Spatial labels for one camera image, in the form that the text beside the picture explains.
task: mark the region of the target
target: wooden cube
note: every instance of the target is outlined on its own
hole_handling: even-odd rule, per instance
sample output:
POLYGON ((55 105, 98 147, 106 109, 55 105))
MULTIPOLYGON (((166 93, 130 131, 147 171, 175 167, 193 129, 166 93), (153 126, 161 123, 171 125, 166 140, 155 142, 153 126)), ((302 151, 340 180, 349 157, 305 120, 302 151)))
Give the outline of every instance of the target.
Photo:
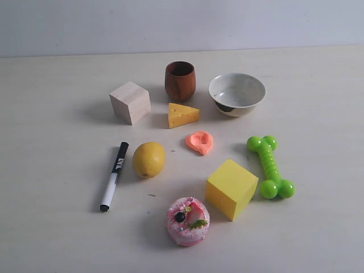
POLYGON ((206 200, 234 221, 252 199, 258 178, 231 159, 207 180, 206 200))
POLYGON ((115 114, 131 125, 151 112, 149 92, 131 81, 112 91, 110 99, 115 114))

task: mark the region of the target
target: whiteboard marker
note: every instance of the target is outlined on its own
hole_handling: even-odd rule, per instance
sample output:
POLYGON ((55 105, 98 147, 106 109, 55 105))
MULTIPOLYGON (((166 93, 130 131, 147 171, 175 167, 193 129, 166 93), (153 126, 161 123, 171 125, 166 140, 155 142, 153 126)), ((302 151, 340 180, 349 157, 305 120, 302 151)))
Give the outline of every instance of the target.
POLYGON ((100 211, 107 212, 110 208, 111 201, 114 196, 114 192, 116 189, 116 184, 118 182, 121 169, 123 167, 126 151, 129 147, 129 144, 126 142, 122 142, 119 148, 118 156, 116 157, 113 170, 110 175, 109 182, 106 187, 104 198, 102 199, 102 203, 100 205, 100 211))

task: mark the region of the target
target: pink cake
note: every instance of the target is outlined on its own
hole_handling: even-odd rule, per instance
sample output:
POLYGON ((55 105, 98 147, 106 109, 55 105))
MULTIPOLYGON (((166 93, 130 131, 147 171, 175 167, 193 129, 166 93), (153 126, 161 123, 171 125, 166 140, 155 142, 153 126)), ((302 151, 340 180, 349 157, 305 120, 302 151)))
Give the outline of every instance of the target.
POLYGON ((205 239, 210 215, 205 205, 193 197, 175 201, 167 212, 167 230, 182 246, 194 246, 205 239))

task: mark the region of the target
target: white wall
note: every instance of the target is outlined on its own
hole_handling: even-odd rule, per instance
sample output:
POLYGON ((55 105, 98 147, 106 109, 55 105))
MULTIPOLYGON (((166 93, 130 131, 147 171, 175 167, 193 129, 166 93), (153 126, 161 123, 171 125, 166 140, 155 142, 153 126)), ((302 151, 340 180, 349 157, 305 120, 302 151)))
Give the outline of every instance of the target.
POLYGON ((363 0, 0 0, 0 56, 364 43, 363 0))

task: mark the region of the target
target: orange heart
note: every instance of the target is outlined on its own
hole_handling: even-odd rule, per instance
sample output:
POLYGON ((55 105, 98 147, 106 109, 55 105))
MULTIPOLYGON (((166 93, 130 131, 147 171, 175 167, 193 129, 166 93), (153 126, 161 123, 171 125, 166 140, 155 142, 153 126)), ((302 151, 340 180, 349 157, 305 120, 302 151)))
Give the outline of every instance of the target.
POLYGON ((186 144, 201 155, 206 155, 212 148, 213 138, 205 131, 197 131, 186 137, 186 144))

